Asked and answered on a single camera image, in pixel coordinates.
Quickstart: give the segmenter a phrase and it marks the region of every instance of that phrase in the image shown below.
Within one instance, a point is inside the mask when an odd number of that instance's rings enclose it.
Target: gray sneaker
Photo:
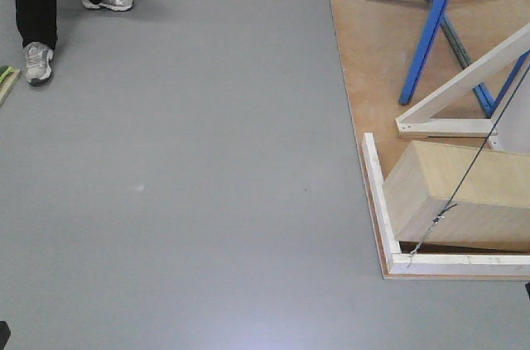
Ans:
[[[81,2],[87,9],[107,8],[111,11],[128,11],[133,7],[133,0],[103,0],[99,4],[93,4],[89,0],[81,0]]]
[[[32,42],[24,48],[26,80],[31,85],[44,83],[51,76],[50,61],[53,50],[40,42]]]

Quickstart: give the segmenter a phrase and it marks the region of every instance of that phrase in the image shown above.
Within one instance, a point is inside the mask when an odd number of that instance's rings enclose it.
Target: black object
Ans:
[[[7,341],[11,336],[11,331],[5,321],[0,321],[0,350],[6,347]]]

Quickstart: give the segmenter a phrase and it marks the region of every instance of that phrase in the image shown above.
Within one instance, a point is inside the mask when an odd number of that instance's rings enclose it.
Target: wooden border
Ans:
[[[2,106],[3,101],[7,98],[11,92],[13,85],[17,82],[18,77],[20,77],[20,70],[14,69],[4,80],[3,84],[0,85],[0,106]]]
[[[383,174],[372,133],[362,143],[370,214],[383,277],[388,279],[530,280],[529,255],[417,254],[402,253],[393,234],[383,192]]]

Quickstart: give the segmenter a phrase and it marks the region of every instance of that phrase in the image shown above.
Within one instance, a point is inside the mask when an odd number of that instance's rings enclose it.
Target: plywood board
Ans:
[[[386,177],[407,148],[410,138],[398,137],[395,118],[410,106],[398,104],[408,68],[416,51],[428,6],[422,1],[331,0],[335,28],[343,60],[344,79],[361,155],[364,134],[375,136],[374,150],[382,177]],[[530,0],[451,1],[448,14],[473,60],[491,50],[528,23]],[[486,81],[496,94],[511,67]],[[460,72],[449,43],[440,34],[426,65],[412,105]],[[451,104],[436,117],[484,118],[475,96],[470,93]],[[479,146],[482,139],[435,139],[448,144]],[[399,279],[524,280],[530,276],[530,257],[477,256],[467,254],[417,255],[409,266],[406,253],[385,252],[393,244],[393,233],[378,221],[367,165],[362,165],[373,217],[374,233],[383,276]]]

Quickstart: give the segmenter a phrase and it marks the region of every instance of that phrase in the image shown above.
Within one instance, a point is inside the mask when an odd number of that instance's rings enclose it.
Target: a-frame stand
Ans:
[[[396,119],[399,134],[405,137],[486,137],[506,103],[512,84],[517,84],[530,67],[530,24],[514,33],[486,55],[443,84]],[[517,60],[500,95],[496,111],[489,118],[433,118],[435,114],[472,90],[490,75]]]

